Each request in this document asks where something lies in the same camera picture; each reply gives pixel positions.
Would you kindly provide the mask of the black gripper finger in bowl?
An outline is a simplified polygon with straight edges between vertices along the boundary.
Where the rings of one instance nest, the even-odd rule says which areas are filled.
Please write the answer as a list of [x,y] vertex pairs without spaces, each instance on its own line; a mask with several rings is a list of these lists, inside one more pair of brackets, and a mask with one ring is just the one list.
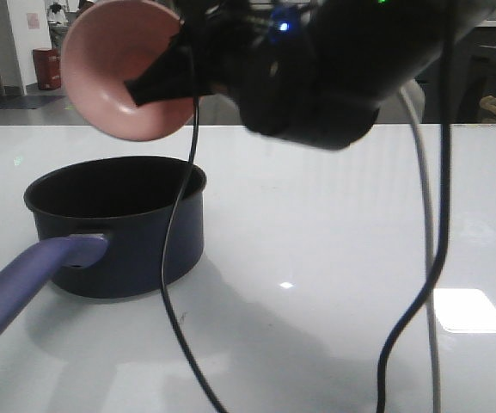
[[137,106],[213,94],[210,83],[198,71],[192,42],[182,32],[172,36],[167,49],[124,85]]

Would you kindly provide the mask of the black gripper body two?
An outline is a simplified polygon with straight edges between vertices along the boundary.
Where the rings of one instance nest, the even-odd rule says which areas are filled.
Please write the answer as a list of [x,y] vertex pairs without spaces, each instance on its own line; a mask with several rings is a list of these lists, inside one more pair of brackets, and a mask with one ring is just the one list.
[[493,1],[181,1],[202,84],[250,131],[327,150],[484,21]]

